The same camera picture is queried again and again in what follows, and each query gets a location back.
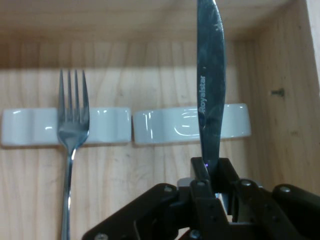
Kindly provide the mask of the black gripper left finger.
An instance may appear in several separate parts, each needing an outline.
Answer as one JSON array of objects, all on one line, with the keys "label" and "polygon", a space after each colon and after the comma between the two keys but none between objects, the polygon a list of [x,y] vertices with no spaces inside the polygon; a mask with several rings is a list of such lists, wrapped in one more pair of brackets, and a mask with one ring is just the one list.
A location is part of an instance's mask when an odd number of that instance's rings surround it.
[{"label": "black gripper left finger", "polygon": [[198,232],[197,239],[215,234],[214,224],[228,224],[216,193],[227,188],[227,158],[220,158],[209,174],[202,158],[191,159],[195,178],[186,186],[159,183],[103,220],[82,237],[84,240],[173,240],[179,230]]}]

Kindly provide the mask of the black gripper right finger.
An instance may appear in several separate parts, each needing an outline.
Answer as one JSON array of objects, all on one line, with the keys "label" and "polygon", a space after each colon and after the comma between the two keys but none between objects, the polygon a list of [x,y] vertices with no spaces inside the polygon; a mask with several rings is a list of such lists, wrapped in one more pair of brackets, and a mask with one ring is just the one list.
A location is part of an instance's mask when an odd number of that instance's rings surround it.
[{"label": "black gripper right finger", "polygon": [[240,178],[230,160],[218,161],[219,192],[233,223],[241,223],[257,239],[318,240],[320,197],[291,184],[268,191],[250,179]]}]

